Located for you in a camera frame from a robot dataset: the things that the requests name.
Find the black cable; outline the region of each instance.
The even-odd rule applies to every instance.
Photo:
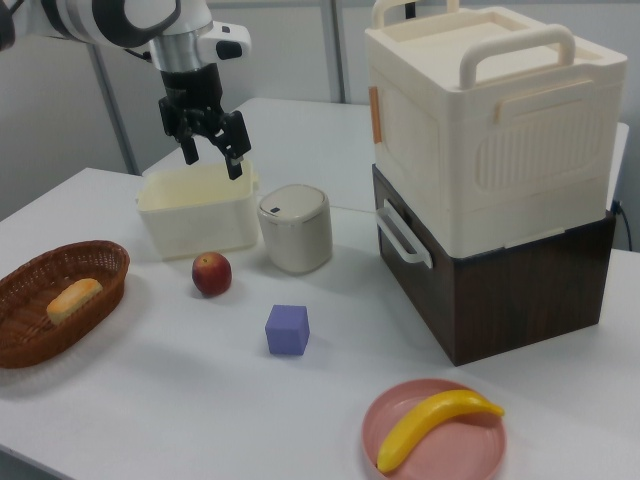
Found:
[[[133,55],[134,57],[139,58],[140,60],[144,60],[145,62],[151,62],[151,54],[149,52],[138,53],[131,50],[130,48],[125,48],[124,51],[127,52],[129,55]]]
[[[633,244],[631,243],[631,228],[629,228],[629,220],[627,220],[627,215],[624,213],[624,209],[622,205],[618,206],[620,213],[622,214],[622,219],[624,220],[624,225],[627,227],[627,240],[629,241],[629,251],[633,252]]]
[[[20,5],[22,5],[23,3],[24,3],[24,0],[18,0],[16,3],[14,3],[9,9],[9,12],[11,12],[11,15],[16,13],[16,10],[18,10],[20,8]]]

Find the cream plastic bin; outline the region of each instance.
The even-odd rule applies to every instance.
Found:
[[[257,175],[250,161],[229,180],[225,164],[156,172],[138,194],[138,212],[163,259],[249,247],[258,240]]]
[[[451,257],[598,221],[626,57],[505,8],[366,30],[376,165]]]

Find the cup lid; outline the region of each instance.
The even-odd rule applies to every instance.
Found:
[[[260,202],[260,212],[274,223],[301,223],[318,215],[328,203],[327,195],[308,185],[287,185]]]

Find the pink plate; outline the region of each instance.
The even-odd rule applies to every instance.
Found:
[[[469,387],[448,380],[413,380],[387,390],[371,404],[362,423],[362,445],[374,478],[493,478],[504,457],[507,440],[502,419],[485,413],[463,415],[439,425],[422,439],[400,467],[386,476],[375,467],[380,445],[405,413],[431,395],[461,388]]]

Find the cable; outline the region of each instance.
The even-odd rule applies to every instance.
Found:
[[[16,13],[16,10],[18,10],[20,8],[20,5],[22,5],[23,3],[24,3],[24,0],[18,0],[16,3],[14,3],[13,6],[9,9],[9,12],[11,12],[11,15]]]
[[[151,63],[151,54],[149,52],[138,53],[131,50],[130,48],[125,48],[124,51],[129,55],[133,55],[134,57],[139,58],[140,60]]]
[[[631,227],[629,226],[629,220],[627,219],[627,214],[624,213],[624,209],[622,208],[622,204],[619,200],[614,200],[611,205],[611,213],[614,215],[622,215],[622,219],[624,220],[624,225],[627,229],[627,242],[629,243],[629,251],[633,252],[633,243],[631,243]]]
[[[622,214],[622,219],[624,220],[624,224],[627,227],[627,240],[629,241],[629,251],[633,252],[633,244],[631,243],[631,228],[629,228],[629,220],[627,220],[627,215],[624,213],[622,205],[618,207],[620,209],[620,213]]]

